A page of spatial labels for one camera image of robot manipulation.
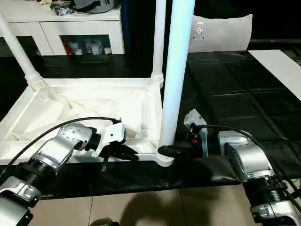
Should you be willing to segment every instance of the black cable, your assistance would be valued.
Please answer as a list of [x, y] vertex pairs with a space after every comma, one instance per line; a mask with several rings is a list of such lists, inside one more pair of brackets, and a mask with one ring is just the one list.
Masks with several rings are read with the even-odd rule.
[[[271, 164], [271, 166], [272, 166], [272, 168], [273, 168], [273, 171], [274, 171], [274, 173], [275, 173], [275, 175], [276, 175], [277, 180], [282, 181], [281, 175], [280, 175], [280, 173], [278, 172], [278, 170], [281, 171], [281, 172], [284, 172], [284, 171], [280, 168], [279, 165], [277, 165], [277, 164], [275, 163], [273, 157], [270, 156], [270, 154], [267, 153], [267, 151], [266, 151], [265, 148], [261, 145], [261, 143], [259, 143], [259, 141], [257, 141], [255, 138], [253, 138], [249, 133], [247, 133], [247, 132], [245, 132], [245, 131], [243, 131], [243, 130], [241, 130], [241, 129], [237, 129], [237, 128], [230, 127], [230, 126], [203, 125], [203, 126], [200, 126], [199, 128], [200, 128], [200, 129], [202, 129], [202, 128], [217, 128], [217, 129], [233, 130], [233, 131], [235, 131], [235, 132], [237, 132], [237, 133], [240, 133], [240, 134], [246, 136], [247, 138], [249, 138], [250, 140], [252, 140], [252, 141], [254, 142], [254, 144], [256, 144], [257, 146], [259, 146], [259, 147], [262, 149], [262, 151], [263, 151], [264, 154], [267, 156], [267, 158], [268, 158], [268, 160], [269, 160], [269, 162], [270, 162], [270, 164]], [[286, 180], [287, 180], [289, 183], [290, 183], [290, 182], [293, 183], [292, 180], [289, 179], [289, 178], [287, 178]], [[289, 200], [295, 205], [295, 207], [301, 212], [301, 206], [297, 203], [297, 201], [291, 196], [291, 194], [290, 194], [286, 189], [284, 189], [284, 191], [285, 191], [285, 194], [286, 194], [286, 196], [288, 197], [288, 199], [289, 199]]]
[[28, 145], [26, 145], [8, 164], [7, 166], [4, 168], [4, 170], [1, 172], [0, 174], [0, 178], [7, 172], [7, 170], [14, 164], [14, 162], [28, 149], [30, 148], [32, 145], [34, 145], [38, 140], [40, 140], [42, 137], [44, 137], [45, 135], [47, 135], [48, 133], [64, 126], [67, 125], [69, 123], [72, 122], [77, 122], [77, 121], [86, 121], [86, 120], [109, 120], [112, 121], [113, 123], [117, 123], [119, 122], [119, 120], [113, 119], [113, 118], [108, 118], [108, 117], [84, 117], [84, 118], [78, 118], [78, 119], [72, 119], [69, 121], [65, 121], [62, 122], [50, 129], [48, 129], [47, 131], [45, 131], [44, 133], [42, 133], [41, 135], [39, 135], [37, 138], [35, 138], [34, 140], [32, 140]]

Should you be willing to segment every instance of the white shelf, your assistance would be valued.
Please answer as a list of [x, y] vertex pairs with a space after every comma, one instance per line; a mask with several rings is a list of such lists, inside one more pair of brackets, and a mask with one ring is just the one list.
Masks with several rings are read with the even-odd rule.
[[0, 10], [9, 23], [53, 21], [120, 21], [118, 6], [106, 13], [56, 16], [49, 4], [41, 5], [35, 0], [0, 0]]

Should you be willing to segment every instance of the white pole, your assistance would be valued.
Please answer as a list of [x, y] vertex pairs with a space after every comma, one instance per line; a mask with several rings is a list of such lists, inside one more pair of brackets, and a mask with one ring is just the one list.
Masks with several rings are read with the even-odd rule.
[[21, 66], [28, 84], [31, 85], [33, 89], [38, 89], [38, 87], [45, 86], [45, 82], [43, 81], [40, 74], [32, 66], [32, 63], [28, 59], [26, 53], [24, 52], [24, 49], [20, 45], [18, 39], [12, 34], [10, 28], [8, 27], [8, 23], [6, 22], [1, 12], [0, 32], [2, 33], [10, 50], [17, 59], [17, 62]]
[[195, 0], [173, 1], [159, 146], [174, 143], [194, 5]]
[[165, 33], [166, 0], [156, 1], [156, 20], [154, 38], [154, 57], [151, 73], [151, 81], [158, 82], [162, 88], [164, 78], [162, 72], [164, 33]]

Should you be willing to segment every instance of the beige floor tile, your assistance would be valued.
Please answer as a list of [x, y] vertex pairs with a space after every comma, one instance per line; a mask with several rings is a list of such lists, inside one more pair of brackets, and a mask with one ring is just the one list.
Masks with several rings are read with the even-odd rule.
[[[296, 187], [299, 189], [300, 188], [300, 179], [293, 179], [292, 182], [296, 185]], [[285, 181], [285, 183], [287, 184], [287, 187], [288, 187], [288, 191], [290, 193], [294, 192], [294, 189], [290, 186], [290, 184]], [[299, 203], [299, 205], [301, 205], [301, 199], [300, 198], [296, 198], [296, 201]]]
[[40, 201], [30, 226], [88, 226], [92, 197]]
[[255, 226], [242, 186], [181, 189], [187, 226]]
[[121, 226], [184, 226], [179, 190], [93, 197], [90, 223], [111, 218]]

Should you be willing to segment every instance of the white shelf unit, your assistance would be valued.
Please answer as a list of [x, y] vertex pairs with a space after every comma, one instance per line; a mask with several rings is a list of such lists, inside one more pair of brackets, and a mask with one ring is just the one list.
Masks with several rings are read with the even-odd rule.
[[64, 35], [108, 35], [112, 54], [124, 54], [121, 6], [102, 14], [56, 16], [36, 1], [0, 0], [0, 9], [14, 35], [32, 36], [43, 56], [66, 55]]
[[43, 56], [53, 55], [53, 52], [50, 48], [47, 38], [39, 23], [37, 22], [10, 23], [9, 27], [15, 36], [32, 36], [41, 55]]

